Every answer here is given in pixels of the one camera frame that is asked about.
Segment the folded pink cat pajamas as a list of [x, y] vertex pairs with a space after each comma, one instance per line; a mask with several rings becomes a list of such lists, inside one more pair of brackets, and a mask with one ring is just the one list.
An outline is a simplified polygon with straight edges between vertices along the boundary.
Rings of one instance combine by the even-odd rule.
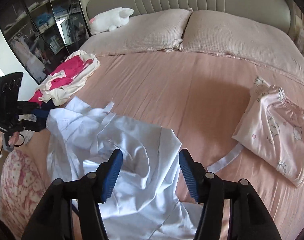
[[232, 138], [296, 187], [304, 182], [304, 108], [281, 87], [255, 78], [249, 104]]

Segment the beige pillow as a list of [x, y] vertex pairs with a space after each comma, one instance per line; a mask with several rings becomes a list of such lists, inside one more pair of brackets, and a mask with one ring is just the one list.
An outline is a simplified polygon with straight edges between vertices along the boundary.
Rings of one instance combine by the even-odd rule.
[[304, 57], [291, 38], [247, 18], [210, 10], [193, 12], [180, 50], [244, 59], [304, 84]]
[[125, 26], [91, 36], [80, 49], [96, 56], [177, 50], [191, 14], [169, 9], [134, 16]]

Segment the navy blue garment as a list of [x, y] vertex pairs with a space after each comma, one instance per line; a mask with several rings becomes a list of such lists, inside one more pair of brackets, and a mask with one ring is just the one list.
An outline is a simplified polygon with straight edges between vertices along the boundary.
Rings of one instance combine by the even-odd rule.
[[51, 111], [52, 109], [61, 108], [61, 106], [56, 106], [52, 99], [50, 99], [48, 102], [43, 102], [40, 107], [42, 111], [47, 112]]

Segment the right beige pillow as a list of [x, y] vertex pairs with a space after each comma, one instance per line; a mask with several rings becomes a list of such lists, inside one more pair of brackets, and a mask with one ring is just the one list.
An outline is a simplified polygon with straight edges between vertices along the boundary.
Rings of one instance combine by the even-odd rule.
[[193, 12], [180, 50], [244, 59], [304, 84], [304, 57], [291, 38], [247, 18], [210, 10]]

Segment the white shirt with navy trim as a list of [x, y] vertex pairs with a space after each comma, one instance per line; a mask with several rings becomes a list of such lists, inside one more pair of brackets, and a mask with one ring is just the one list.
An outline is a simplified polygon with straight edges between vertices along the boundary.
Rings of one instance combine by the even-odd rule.
[[193, 239], [201, 207], [176, 196], [181, 141], [171, 129], [92, 108], [79, 98], [52, 109], [47, 172], [78, 180], [106, 162], [115, 149], [123, 164], [100, 212], [109, 239]]

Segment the pink floral pajama leg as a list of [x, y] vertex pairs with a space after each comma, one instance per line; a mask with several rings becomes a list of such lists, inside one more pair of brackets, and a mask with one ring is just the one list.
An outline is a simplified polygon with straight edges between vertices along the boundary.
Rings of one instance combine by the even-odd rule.
[[0, 212], [16, 239], [21, 239], [46, 188], [36, 164], [24, 152], [11, 152], [2, 167]]

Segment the dark glass wardrobe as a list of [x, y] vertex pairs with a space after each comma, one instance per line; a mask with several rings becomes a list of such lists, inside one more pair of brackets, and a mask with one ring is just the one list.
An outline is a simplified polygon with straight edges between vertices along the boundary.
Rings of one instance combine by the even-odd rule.
[[79, 0], [9, 0], [0, 12], [0, 29], [36, 83], [88, 37]]

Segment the white plush toy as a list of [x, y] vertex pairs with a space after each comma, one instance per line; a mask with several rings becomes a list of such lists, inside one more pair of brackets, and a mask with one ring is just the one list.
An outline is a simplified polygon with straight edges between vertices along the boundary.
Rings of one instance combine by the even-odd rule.
[[90, 33], [96, 35], [128, 24], [130, 16], [134, 13], [130, 8], [114, 8], [97, 14], [89, 20]]

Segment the cream and magenta garment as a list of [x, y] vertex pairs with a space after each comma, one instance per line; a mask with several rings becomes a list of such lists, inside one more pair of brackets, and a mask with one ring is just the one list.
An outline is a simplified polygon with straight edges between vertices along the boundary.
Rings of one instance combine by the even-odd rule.
[[52, 101], [56, 107], [61, 106], [85, 86], [99, 67], [95, 54], [77, 50], [47, 76], [29, 101], [39, 105]]

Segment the white fabric strip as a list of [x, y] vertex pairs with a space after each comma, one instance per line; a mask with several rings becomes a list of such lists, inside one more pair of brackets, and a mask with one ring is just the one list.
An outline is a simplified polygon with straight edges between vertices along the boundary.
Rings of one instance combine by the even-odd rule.
[[221, 159], [213, 163], [212, 165], [209, 165], [206, 170], [207, 172], [217, 173], [223, 168], [227, 167], [236, 157], [240, 155], [242, 150], [244, 149], [244, 146], [239, 142], [228, 152], [227, 155], [223, 156]]

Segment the left beige pillow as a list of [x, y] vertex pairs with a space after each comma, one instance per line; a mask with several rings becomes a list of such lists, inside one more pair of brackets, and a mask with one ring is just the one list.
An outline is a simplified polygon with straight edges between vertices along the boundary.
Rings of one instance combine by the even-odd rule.
[[169, 9], [134, 16], [125, 26], [91, 36], [80, 49], [96, 56], [177, 50], [191, 14]]

